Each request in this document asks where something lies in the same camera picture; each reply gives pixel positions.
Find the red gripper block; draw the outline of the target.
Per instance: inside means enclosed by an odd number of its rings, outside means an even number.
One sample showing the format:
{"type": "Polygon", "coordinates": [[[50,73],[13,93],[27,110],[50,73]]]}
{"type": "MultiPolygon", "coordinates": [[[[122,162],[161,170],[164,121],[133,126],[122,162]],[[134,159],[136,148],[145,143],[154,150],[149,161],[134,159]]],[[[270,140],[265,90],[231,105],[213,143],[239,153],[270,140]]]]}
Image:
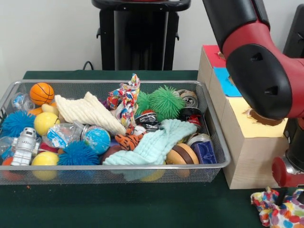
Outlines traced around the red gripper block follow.
{"type": "Polygon", "coordinates": [[[278,196],[275,204],[282,205],[287,194],[286,187],[300,187],[304,185],[304,173],[296,169],[285,157],[275,157],[272,163],[272,175],[278,186],[278,196]]]}

